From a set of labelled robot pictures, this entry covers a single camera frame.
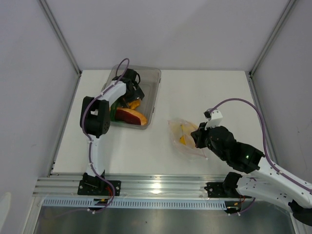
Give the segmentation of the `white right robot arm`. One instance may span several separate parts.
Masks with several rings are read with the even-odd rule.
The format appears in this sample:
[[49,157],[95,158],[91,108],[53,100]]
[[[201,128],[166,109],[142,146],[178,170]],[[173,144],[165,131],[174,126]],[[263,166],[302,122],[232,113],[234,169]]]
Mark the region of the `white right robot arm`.
[[258,198],[285,209],[303,224],[312,224],[311,183],[278,166],[255,147],[236,141],[223,126],[211,128],[201,123],[191,137],[197,148],[208,148],[234,169],[219,189],[207,183],[209,197]]

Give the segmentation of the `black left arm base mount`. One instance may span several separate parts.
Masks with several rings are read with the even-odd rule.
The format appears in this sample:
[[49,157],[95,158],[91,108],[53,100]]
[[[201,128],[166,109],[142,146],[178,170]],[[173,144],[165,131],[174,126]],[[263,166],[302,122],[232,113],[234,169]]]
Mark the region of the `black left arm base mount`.
[[[109,180],[115,189],[115,196],[120,195],[121,181]],[[89,196],[110,196],[113,195],[112,187],[103,180],[97,180],[95,182],[86,182],[81,180],[78,186],[78,195]]]

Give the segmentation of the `yellow chicken toy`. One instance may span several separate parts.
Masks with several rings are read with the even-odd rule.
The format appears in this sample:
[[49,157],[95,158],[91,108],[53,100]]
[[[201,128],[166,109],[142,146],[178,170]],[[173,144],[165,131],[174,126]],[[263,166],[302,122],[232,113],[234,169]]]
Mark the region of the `yellow chicken toy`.
[[137,99],[132,102],[129,102],[127,105],[129,109],[135,110],[137,107],[141,105],[141,99]]

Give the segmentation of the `clear zip top bag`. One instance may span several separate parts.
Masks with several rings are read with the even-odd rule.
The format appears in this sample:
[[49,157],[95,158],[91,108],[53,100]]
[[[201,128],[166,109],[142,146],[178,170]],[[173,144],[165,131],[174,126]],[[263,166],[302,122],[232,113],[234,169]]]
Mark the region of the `clear zip top bag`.
[[188,157],[189,160],[203,158],[208,160],[204,150],[196,148],[191,133],[197,130],[197,126],[192,122],[181,118],[168,120],[168,131],[172,145],[177,151]]

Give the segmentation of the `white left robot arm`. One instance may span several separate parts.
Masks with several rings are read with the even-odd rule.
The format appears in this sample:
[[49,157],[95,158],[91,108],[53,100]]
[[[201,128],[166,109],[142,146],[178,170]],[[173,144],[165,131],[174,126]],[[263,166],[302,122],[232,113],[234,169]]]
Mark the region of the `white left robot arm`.
[[83,99],[80,127],[88,138],[88,166],[82,181],[89,185],[93,194],[100,195],[106,189],[104,167],[99,155],[99,141],[108,132],[111,117],[132,125],[144,126],[147,118],[136,111],[145,95],[140,88],[140,75],[133,69],[126,69],[116,75],[109,86],[97,97]]

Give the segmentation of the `orange yellow potato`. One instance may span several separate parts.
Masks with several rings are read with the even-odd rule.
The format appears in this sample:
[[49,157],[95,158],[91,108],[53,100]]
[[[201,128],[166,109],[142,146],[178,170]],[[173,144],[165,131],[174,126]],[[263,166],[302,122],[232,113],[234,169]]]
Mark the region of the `orange yellow potato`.
[[185,146],[188,145],[188,141],[187,141],[187,138],[185,136],[182,136],[180,139],[179,139],[179,142]]

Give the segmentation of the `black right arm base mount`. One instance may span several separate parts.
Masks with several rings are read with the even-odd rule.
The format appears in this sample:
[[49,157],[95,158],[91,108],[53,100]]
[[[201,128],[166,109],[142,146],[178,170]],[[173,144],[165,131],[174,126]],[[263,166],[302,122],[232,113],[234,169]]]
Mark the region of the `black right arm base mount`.
[[223,182],[207,182],[204,190],[209,198],[240,198],[236,189],[241,178],[241,174],[229,172]]

